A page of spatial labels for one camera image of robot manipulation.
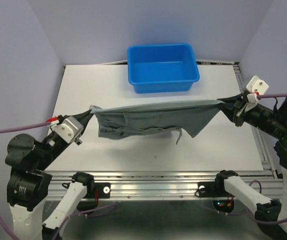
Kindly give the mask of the light denim skirt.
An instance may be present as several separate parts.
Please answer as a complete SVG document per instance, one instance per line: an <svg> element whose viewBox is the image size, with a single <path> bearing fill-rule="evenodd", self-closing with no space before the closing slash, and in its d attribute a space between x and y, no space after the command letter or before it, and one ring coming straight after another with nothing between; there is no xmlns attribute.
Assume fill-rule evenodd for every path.
<svg viewBox="0 0 287 240"><path fill-rule="evenodd" d="M220 111L220 100L179 100L129 105L115 108L90 106L98 122L98 137L121 140L183 131L195 138Z"/></svg>

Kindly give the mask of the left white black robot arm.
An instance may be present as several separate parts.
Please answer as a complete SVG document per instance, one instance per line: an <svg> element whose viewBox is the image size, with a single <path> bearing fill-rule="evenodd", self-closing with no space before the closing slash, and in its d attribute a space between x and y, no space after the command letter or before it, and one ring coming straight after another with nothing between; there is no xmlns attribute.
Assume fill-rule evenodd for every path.
<svg viewBox="0 0 287 240"><path fill-rule="evenodd" d="M6 196L14 233L19 239L62 239L67 221L79 202L94 193L94 176L80 171L75 173L61 202L47 220L42 220L52 180L52 175L45 169L72 143L82 143L80 137L92 117L91 110L75 115L59 115L58 123L42 141L25 133L9 141L5 163L11 166L11 171Z"/></svg>

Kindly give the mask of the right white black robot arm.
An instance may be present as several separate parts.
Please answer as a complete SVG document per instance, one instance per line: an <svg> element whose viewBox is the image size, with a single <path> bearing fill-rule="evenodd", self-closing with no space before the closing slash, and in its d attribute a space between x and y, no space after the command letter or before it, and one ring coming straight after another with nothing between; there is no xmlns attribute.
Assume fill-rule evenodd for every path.
<svg viewBox="0 0 287 240"><path fill-rule="evenodd" d="M282 104L273 109L257 104L247 110L250 101L246 97L241 93L222 98L219 109L237 127L247 123L277 140L274 150L283 179L282 197L274 200L264 196L232 170L222 170L216 175L210 197L236 197L265 235L273 240L287 240L287 94Z"/></svg>

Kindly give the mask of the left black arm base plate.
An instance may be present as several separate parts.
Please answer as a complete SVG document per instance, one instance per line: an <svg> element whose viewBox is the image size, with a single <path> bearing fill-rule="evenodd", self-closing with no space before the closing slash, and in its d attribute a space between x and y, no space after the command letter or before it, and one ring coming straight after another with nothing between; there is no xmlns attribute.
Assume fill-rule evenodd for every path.
<svg viewBox="0 0 287 240"><path fill-rule="evenodd" d="M109 182L95 182L87 187L85 200L109 199L111 196L111 184Z"/></svg>

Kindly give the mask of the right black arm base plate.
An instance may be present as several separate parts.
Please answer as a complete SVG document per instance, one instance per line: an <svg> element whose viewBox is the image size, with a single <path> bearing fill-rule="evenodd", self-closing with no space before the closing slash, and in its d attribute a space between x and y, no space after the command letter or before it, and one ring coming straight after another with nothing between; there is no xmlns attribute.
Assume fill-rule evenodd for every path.
<svg viewBox="0 0 287 240"><path fill-rule="evenodd" d="M199 198L221 198L228 197L230 194L225 190L222 182L200 181L194 195Z"/></svg>

